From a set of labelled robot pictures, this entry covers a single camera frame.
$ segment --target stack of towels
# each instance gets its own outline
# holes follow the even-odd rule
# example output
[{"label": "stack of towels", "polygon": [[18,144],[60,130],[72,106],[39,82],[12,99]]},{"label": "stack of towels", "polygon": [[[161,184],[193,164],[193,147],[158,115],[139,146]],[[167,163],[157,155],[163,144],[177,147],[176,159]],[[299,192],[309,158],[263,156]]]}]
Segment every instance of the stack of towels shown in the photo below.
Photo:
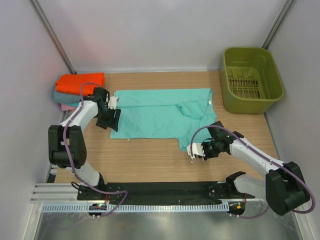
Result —
[{"label": "stack of towels", "polygon": [[[61,104],[62,111],[76,109],[80,101],[80,88],[84,83],[96,83],[101,87],[105,86],[103,72],[86,74],[65,74],[55,83],[52,93],[53,101]],[[87,84],[83,87],[83,96],[92,94],[96,85]]]}]

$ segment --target green plastic basket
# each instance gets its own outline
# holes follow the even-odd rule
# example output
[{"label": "green plastic basket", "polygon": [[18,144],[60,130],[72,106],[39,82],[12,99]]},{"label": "green plastic basket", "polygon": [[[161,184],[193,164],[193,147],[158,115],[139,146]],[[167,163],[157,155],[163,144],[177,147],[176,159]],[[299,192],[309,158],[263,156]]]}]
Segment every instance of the green plastic basket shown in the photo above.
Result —
[{"label": "green plastic basket", "polygon": [[263,48],[228,48],[220,80],[223,105],[230,113],[262,114],[284,96],[275,60]]}]

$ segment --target pink towel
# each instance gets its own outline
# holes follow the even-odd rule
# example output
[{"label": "pink towel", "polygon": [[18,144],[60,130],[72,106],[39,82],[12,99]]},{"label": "pink towel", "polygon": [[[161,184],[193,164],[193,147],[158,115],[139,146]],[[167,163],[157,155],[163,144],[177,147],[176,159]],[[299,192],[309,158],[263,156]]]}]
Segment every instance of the pink towel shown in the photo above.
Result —
[{"label": "pink towel", "polygon": [[61,110],[64,111],[69,111],[69,110],[75,110],[76,108],[74,106],[68,106],[65,104],[61,104]]}]

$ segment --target wooden table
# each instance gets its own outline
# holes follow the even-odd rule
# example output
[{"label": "wooden table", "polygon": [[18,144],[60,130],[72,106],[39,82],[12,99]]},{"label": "wooden table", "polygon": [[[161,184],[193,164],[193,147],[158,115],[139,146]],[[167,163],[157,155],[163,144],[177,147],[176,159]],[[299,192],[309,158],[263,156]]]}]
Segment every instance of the wooden table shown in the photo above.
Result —
[{"label": "wooden table", "polygon": [[[211,88],[217,121],[277,157],[263,114],[232,114],[225,110],[218,71],[106,74],[105,88],[112,95],[116,90]],[[187,153],[179,149],[177,139],[110,139],[110,129],[97,127],[96,119],[85,129],[84,141],[87,160],[103,175],[105,182],[225,181],[238,171],[259,176],[249,165],[227,153],[190,163]],[[58,169],[56,183],[74,180],[70,172]]]}]

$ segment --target gray wall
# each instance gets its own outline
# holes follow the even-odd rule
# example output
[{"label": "gray wall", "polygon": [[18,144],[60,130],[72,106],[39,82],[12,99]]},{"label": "gray wall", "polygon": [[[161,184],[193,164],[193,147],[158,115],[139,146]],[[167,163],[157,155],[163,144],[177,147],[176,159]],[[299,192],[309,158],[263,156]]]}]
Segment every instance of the gray wall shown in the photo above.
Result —
[{"label": "gray wall", "polygon": [[219,69],[261,47],[285,0],[39,0],[76,71]]},{"label": "gray wall", "polygon": [[[320,1],[296,1],[270,46],[284,86],[284,98],[268,112],[280,158],[300,165],[320,200]],[[320,207],[309,214],[319,227]]]},{"label": "gray wall", "polygon": [[50,98],[67,69],[28,0],[0,1],[0,239],[21,239],[28,202],[49,165]]}]

